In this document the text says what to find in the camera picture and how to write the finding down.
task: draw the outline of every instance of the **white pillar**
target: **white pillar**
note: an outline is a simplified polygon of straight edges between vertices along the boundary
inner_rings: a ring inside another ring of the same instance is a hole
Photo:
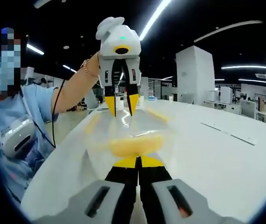
[[[193,98],[194,104],[203,105],[208,91],[215,88],[212,54],[191,46],[176,54],[177,101]]]
[[[148,77],[141,77],[140,96],[144,96],[144,99],[148,99],[148,87]]]

